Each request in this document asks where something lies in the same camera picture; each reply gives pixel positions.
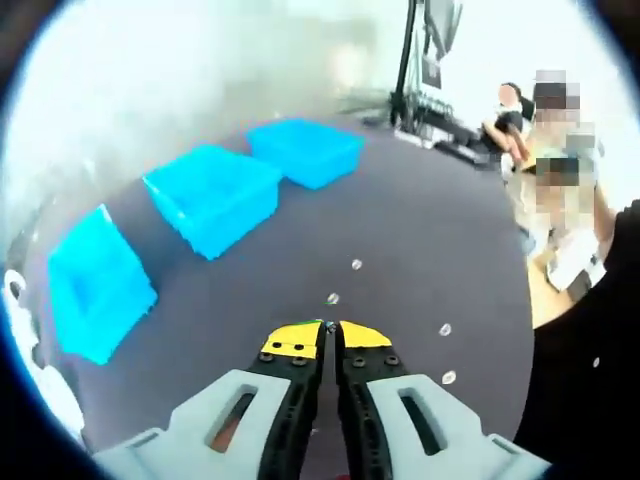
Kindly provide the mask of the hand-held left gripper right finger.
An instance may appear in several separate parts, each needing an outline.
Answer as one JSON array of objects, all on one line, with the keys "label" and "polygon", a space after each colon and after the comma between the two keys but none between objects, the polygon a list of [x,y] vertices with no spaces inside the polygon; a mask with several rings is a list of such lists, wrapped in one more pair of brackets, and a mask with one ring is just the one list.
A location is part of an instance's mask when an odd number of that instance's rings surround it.
[{"label": "hand-held left gripper right finger", "polygon": [[389,338],[335,326],[338,416],[353,479],[541,479],[547,461],[482,430],[479,416],[425,374],[411,374]]}]

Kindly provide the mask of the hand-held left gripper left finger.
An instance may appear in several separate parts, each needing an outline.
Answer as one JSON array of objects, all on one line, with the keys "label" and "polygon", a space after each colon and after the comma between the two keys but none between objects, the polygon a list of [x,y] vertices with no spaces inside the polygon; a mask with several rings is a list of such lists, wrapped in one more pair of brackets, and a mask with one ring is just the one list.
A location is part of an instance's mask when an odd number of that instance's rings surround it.
[{"label": "hand-held left gripper left finger", "polygon": [[112,479],[297,479],[322,379],[323,321],[272,331],[233,369],[152,428],[94,454]]}]

